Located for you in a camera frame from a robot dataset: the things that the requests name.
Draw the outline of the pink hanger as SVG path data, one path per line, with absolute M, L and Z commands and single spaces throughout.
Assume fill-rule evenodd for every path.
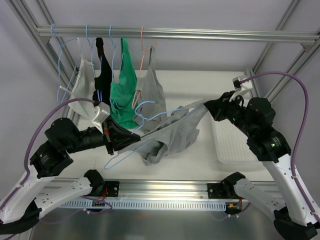
M 139 67 L 139 71 L 138 71 L 137 80 L 139 80 L 139 78 L 141 77 L 141 73 L 142 73 L 142 70 L 143 70 L 143 64 L 144 64 L 144 59 L 145 59 L 146 53 L 150 52 L 151 49 L 152 49 L 152 46 L 150 46 L 149 48 L 145 49 L 144 39 L 143 39 L 144 29 L 145 29 L 145 26 L 143 25 L 141 27 L 141 30 L 140 30 L 140 43 L 141 43 L 141 50 L 142 50 L 142 58 L 141 58 L 141 62 L 140 62 L 140 67 Z M 135 93 L 134 93 L 134 96 L 133 96 L 133 100 L 132 100 L 132 105 L 131 105 L 132 109 L 134 109 L 135 106 L 137 105 L 138 98 L 140 97 L 140 95 L 141 95 L 141 91 L 140 90 L 135 90 Z

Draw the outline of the grey tank top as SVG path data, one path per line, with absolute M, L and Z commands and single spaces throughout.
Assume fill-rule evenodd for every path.
M 155 129 L 167 118 L 167 107 L 162 85 L 156 75 L 156 46 L 149 52 L 148 69 L 144 76 L 137 80 L 136 90 L 140 90 L 136 112 L 133 120 L 139 125 L 144 134 Z
M 180 153 L 194 144 L 200 130 L 197 129 L 208 109 L 205 100 L 180 106 L 166 120 L 159 123 L 149 133 L 118 153 L 128 151 L 139 154 L 143 164 L 150 166 L 159 163 L 164 157 Z

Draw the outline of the green tank top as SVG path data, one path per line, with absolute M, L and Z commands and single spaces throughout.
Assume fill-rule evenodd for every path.
M 132 64 L 128 41 L 120 39 L 121 66 L 118 81 L 110 85 L 110 113 L 113 119 L 125 129 L 134 129 L 138 124 L 133 120 L 135 110 L 132 109 L 136 92 L 137 76 Z

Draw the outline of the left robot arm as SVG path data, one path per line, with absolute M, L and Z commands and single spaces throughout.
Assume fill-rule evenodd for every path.
M 40 219 L 64 203 L 82 196 L 99 196 L 105 180 L 94 169 L 52 193 L 41 190 L 73 163 L 70 154 L 105 146 L 113 155 L 140 141 L 138 134 L 121 127 L 111 117 L 102 129 L 79 130 L 68 118 L 55 120 L 45 131 L 47 141 L 27 158 L 27 169 L 17 186 L 0 201 L 0 233 L 16 235 L 33 228 Z

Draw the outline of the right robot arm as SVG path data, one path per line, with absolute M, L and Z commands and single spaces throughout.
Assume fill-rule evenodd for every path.
M 282 196 L 277 200 L 242 173 L 225 177 L 213 190 L 228 198 L 245 199 L 266 214 L 285 240 L 310 240 L 320 228 L 319 206 L 297 176 L 293 154 L 285 137 L 272 126 L 275 110 L 266 98 L 253 97 L 244 105 L 234 92 L 204 103 L 217 122 L 228 120 L 246 137 L 246 144 L 272 176 Z

